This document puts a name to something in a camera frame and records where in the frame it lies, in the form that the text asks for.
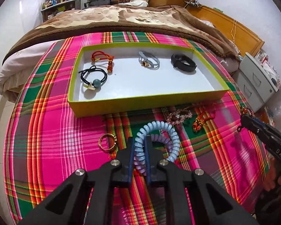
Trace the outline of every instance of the red string bracelet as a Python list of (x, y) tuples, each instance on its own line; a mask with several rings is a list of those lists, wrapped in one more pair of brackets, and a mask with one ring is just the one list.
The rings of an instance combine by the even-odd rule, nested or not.
[(205, 113), (205, 111), (203, 113), (201, 113), (198, 117), (196, 117), (196, 119), (195, 119), (195, 121), (193, 123), (193, 131), (194, 132), (200, 131), (206, 121), (215, 118), (215, 113), (216, 113), (215, 106), (214, 106), (214, 115), (213, 116), (201, 119), (203, 117), (204, 113)]
[(108, 67), (107, 67), (107, 72), (108, 73), (112, 73), (112, 69), (114, 67), (114, 63), (113, 63), (113, 60), (114, 60), (114, 57), (111, 56), (111, 55), (108, 55), (104, 52), (101, 52), (101, 51), (95, 51), (93, 54), (92, 54), (92, 61), (93, 62), (96, 62), (96, 61), (99, 61), (99, 60), (105, 60), (107, 59), (108, 60)]

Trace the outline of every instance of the headboard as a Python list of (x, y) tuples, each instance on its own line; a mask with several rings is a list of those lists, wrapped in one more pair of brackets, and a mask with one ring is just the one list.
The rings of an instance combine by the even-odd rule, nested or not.
[(235, 32), (235, 44), (243, 57), (246, 52), (255, 57), (264, 44), (264, 41), (260, 39), (258, 35), (239, 22), (237, 22), (235, 31), (235, 21), (215, 9), (207, 6), (194, 7), (192, 5), (188, 5), (186, 9), (198, 19), (208, 20), (213, 23), (213, 25), (230, 40), (233, 40), (231, 30), (234, 23), (233, 34)]

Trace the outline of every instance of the box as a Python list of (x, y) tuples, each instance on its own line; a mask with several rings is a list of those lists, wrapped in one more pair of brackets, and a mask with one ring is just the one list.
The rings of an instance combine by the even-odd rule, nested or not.
[[(114, 56), (113, 73), (100, 89), (83, 86), (79, 71), (96, 65), (107, 71), (108, 62), (92, 62), (95, 51)], [(160, 60), (160, 68), (141, 66), (139, 51), (152, 53)], [(173, 68), (172, 54), (182, 53), (196, 64), (194, 72)], [(90, 73), (88, 81), (102, 79), (102, 72)], [(194, 48), (154, 43), (110, 43), (83, 47), (74, 64), (68, 102), (76, 117), (119, 113), (132, 110), (212, 101), (222, 98), (229, 87)]]

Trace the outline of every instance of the hand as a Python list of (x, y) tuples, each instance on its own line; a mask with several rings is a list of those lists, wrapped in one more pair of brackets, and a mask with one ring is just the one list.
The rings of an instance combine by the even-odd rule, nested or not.
[[(275, 164), (276, 164), (276, 160), (274, 158), (272, 158), (270, 160), (270, 169), (268, 171), (268, 173), (266, 174), (265, 180), (264, 180), (264, 189), (266, 191), (270, 191), (271, 189), (274, 189), (276, 184), (275, 184), (275, 180), (277, 177), (277, 173), (276, 173), (276, 168), (275, 168)], [(281, 176), (278, 178), (278, 184), (281, 185)]]

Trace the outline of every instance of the drawer handle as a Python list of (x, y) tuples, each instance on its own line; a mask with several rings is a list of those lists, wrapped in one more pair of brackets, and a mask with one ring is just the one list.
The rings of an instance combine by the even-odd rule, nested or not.
[(252, 92), (244, 85), (244, 94), (250, 98), (252, 95)]
[(255, 75), (255, 73), (253, 73), (253, 81), (255, 82), (256, 86), (259, 87), (261, 85), (261, 81), (259, 80), (259, 78), (257, 78), (257, 76)]

